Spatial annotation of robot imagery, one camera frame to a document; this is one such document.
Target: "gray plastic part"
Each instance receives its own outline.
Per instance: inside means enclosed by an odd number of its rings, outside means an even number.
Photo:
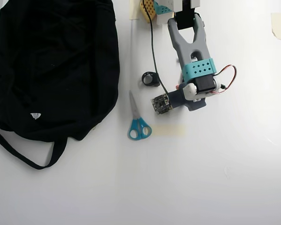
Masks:
[[[194,58],[197,58],[198,61],[211,58],[206,43],[205,25],[198,14],[195,14],[195,24],[193,27],[195,35],[191,44],[180,34],[174,18],[168,20],[167,26],[173,47],[178,54],[181,69],[185,65],[192,63]]]

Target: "wire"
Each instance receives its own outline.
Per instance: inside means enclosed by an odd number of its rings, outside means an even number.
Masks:
[[[145,3],[144,3],[144,0],[142,0],[142,4],[144,5],[144,10],[147,14],[147,16],[149,17],[149,20],[150,20],[150,25],[151,25],[151,43],[152,43],[152,54],[153,54],[153,60],[154,60],[154,66],[155,66],[155,71],[156,71],[156,75],[158,77],[158,80],[163,88],[163,90],[165,91],[166,95],[168,95],[168,91],[167,89],[164,87],[160,77],[159,77],[159,74],[158,74],[158,71],[157,71],[157,65],[156,65],[156,59],[155,59],[155,52],[154,52],[154,42],[153,42],[153,24],[152,24],[152,20],[151,20],[151,16],[148,12],[148,10],[146,9],[146,6],[145,6]]]
[[[234,68],[234,76],[230,82],[230,84],[228,85],[228,87],[226,87],[223,91],[219,91],[219,92],[214,92],[214,91],[211,91],[210,93],[213,94],[213,95],[219,95],[219,94],[222,94],[224,92],[226,92],[230,87],[231,85],[233,84],[233,82],[235,81],[236,79],[236,76],[237,76],[237,68],[236,66],[234,65],[227,65],[225,66],[220,72],[218,72],[217,74],[214,74],[214,76],[218,76],[220,75],[222,72],[224,72],[226,69],[228,69],[229,67],[233,67]]]

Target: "black bag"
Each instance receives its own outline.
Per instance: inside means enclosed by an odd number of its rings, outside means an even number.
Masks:
[[[10,0],[0,10],[0,129],[54,142],[82,140],[115,106],[119,52],[111,0]]]

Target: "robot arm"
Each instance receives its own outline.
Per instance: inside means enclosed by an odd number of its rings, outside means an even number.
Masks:
[[[190,111],[206,106],[205,98],[213,95],[221,87],[216,82],[216,68],[206,44],[204,22],[195,8],[200,6],[200,0],[155,0],[155,11],[164,7],[175,12],[175,17],[166,21],[174,49],[177,51],[181,65],[183,83],[176,91],[152,99],[152,104],[158,114],[168,112],[173,108],[185,105]],[[179,30],[193,27],[195,36],[193,43],[188,43]]]

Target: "white table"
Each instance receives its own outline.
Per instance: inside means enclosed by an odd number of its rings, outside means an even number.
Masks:
[[[235,64],[238,78],[207,107],[162,116],[150,102],[162,88],[139,85],[142,73],[153,71],[150,26],[129,20],[127,0],[114,0],[114,9],[116,107],[83,141],[69,139],[50,169],[33,170],[0,146],[0,225],[281,225],[281,41],[270,17],[281,12],[281,0],[202,0],[216,67]],[[177,56],[166,26],[154,34],[159,73],[172,91]],[[147,123],[179,132],[129,140],[130,89]],[[46,163],[51,144],[1,133]]]

